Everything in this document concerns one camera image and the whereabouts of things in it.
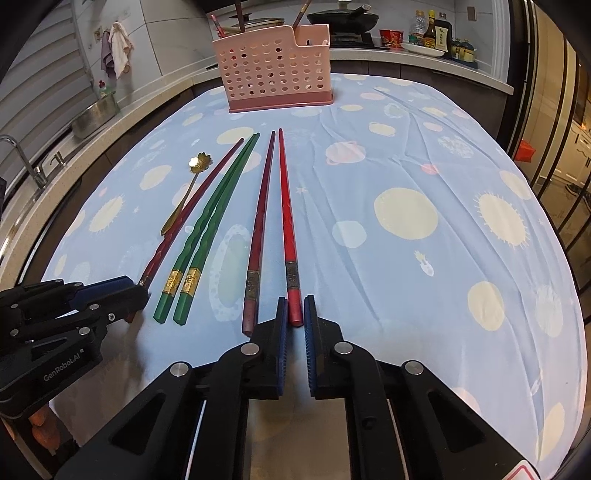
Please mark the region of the left hand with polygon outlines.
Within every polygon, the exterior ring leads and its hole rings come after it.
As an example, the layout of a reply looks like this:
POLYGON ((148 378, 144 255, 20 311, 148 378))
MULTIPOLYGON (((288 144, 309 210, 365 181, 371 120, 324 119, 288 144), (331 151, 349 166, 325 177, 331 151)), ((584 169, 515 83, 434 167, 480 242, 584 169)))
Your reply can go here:
POLYGON ((57 417, 48 404, 29 417, 28 429, 34 440, 50 454, 54 454, 60 447, 61 436, 57 417))

